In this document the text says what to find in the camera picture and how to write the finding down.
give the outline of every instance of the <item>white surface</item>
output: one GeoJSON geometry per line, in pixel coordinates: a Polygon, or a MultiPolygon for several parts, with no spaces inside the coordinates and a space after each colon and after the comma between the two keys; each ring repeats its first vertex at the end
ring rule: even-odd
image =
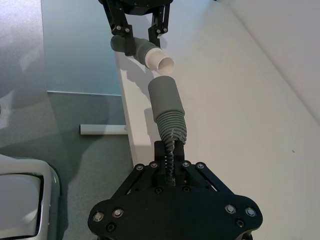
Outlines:
{"type": "MultiPolygon", "coordinates": [[[[146,37],[146,18],[128,19],[146,37]]],[[[175,0],[163,38],[185,109],[186,159],[259,205],[255,240],[318,239],[320,127],[254,39],[212,0],[175,0]]],[[[148,94],[157,75],[116,58],[133,162],[148,164],[159,139],[148,94]]]]}
{"type": "Polygon", "coordinates": [[[44,161],[36,159],[14,159],[1,154],[0,166],[0,175],[32,173],[33,175],[43,176],[43,197],[41,201],[39,230],[36,236],[23,238],[23,240],[46,240],[48,237],[49,209],[52,190],[51,167],[44,161]]]}
{"type": "Polygon", "coordinates": [[[175,62],[158,47],[150,49],[145,55],[145,65],[161,75],[171,74],[175,69],[175,62]]]}
{"type": "Polygon", "coordinates": [[[30,175],[0,175],[0,239],[36,234],[40,182],[30,175]]]}
{"type": "Polygon", "coordinates": [[[127,135],[126,125],[81,124],[81,135],[127,135]]]}
{"type": "Polygon", "coordinates": [[[320,1],[228,3],[320,123],[320,1]]]}

